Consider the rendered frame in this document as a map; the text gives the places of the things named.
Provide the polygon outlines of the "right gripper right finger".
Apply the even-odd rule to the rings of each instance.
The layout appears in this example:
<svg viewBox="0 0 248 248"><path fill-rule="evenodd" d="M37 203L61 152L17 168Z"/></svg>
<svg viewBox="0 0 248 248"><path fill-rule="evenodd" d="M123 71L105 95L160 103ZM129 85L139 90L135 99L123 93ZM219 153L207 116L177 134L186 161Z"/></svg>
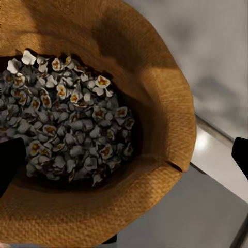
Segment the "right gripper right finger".
<svg viewBox="0 0 248 248"><path fill-rule="evenodd" d="M236 137L231 155L248 179L248 139Z"/></svg>

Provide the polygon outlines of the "popcorn bag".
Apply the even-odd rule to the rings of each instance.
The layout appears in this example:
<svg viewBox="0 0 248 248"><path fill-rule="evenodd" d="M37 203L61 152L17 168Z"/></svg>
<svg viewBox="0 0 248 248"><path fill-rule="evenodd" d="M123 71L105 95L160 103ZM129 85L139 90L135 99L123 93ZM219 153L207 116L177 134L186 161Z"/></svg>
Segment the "popcorn bag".
<svg viewBox="0 0 248 248"><path fill-rule="evenodd" d="M156 28L124 0L0 0L0 73L29 50L110 79L135 123L132 156L93 187L28 176L25 159L0 198L0 243L94 248L150 211L180 181L193 156L197 124L190 85ZM33 67L38 68L37 61ZM30 131L24 133L35 137ZM59 136L64 143L65 136ZM79 156L84 168L84 155Z"/></svg>

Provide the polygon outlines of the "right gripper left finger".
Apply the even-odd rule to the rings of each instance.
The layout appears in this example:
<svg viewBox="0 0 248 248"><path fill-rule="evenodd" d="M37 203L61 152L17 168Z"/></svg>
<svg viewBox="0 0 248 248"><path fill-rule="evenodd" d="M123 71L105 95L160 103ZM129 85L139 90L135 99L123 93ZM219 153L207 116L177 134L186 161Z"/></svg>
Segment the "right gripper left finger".
<svg viewBox="0 0 248 248"><path fill-rule="evenodd" d="M26 144L22 138L0 143L0 198L25 159Z"/></svg>

